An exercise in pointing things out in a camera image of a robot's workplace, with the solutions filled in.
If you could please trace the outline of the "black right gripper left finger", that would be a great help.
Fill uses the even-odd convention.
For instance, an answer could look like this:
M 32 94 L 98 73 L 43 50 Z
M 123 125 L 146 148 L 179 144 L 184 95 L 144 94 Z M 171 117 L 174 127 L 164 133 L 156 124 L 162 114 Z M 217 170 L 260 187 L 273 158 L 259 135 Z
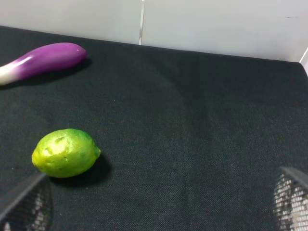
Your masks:
M 52 221 L 51 184 L 43 173 L 28 177 L 0 199 L 2 231 L 49 231 Z

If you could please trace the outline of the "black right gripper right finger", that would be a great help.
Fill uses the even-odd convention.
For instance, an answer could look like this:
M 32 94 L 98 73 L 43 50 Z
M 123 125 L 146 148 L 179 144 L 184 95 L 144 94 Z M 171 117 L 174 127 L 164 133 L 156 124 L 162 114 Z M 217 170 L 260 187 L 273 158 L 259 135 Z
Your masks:
M 273 213 L 279 231 L 308 229 L 308 175 L 280 167 L 273 194 Z

